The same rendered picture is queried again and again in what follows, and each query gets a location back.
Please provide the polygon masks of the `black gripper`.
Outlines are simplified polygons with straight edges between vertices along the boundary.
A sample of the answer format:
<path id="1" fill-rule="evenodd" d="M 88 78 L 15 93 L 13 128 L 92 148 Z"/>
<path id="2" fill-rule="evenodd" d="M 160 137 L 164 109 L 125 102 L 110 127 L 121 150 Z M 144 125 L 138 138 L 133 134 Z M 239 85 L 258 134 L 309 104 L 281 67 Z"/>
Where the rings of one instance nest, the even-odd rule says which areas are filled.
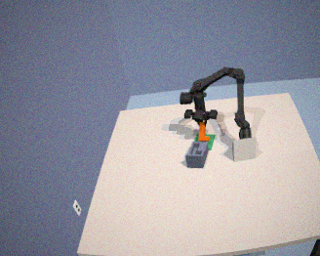
<path id="1" fill-rule="evenodd" d="M 205 103 L 202 105 L 202 106 L 195 106 L 195 109 L 198 107 L 198 109 L 205 109 Z M 206 124 L 207 124 L 207 120 L 209 120 L 210 118 L 211 119 L 216 119 L 217 118 L 217 115 L 218 115 L 218 111 L 216 109 L 211 109 L 211 111 L 206 111 L 206 114 L 207 114 L 207 119 L 205 120 L 205 127 L 206 127 Z M 187 109 L 184 113 L 184 118 L 185 119 L 190 119 L 191 118 L 191 115 L 192 115 L 192 119 L 194 119 L 194 115 L 195 115 L 195 112 L 193 112 L 193 109 Z"/>

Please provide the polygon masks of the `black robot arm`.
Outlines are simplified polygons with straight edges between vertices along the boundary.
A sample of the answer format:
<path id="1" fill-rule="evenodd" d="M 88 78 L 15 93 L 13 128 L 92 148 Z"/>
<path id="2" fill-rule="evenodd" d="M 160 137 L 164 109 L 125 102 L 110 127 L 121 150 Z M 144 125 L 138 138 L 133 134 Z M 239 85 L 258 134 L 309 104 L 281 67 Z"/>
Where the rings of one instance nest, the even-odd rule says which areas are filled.
<path id="1" fill-rule="evenodd" d="M 250 127 L 250 123 L 245 119 L 244 113 L 244 80 L 245 74 L 242 68 L 228 68 L 223 67 L 220 71 L 213 73 L 207 78 L 202 78 L 193 82 L 191 89 L 189 92 L 181 92 L 180 93 L 180 104 L 181 105 L 191 105 L 194 103 L 196 106 L 202 106 L 204 102 L 204 98 L 207 98 L 207 93 L 204 91 L 208 88 L 208 86 L 212 83 L 217 82 L 224 76 L 229 76 L 235 78 L 237 81 L 237 112 L 235 113 L 235 122 L 239 129 L 239 140 L 246 140 L 248 138 L 253 138 L 251 135 L 252 128 Z M 203 120 L 207 119 L 206 111 L 202 109 L 196 108 L 194 119 L 196 122 L 203 122 Z"/>

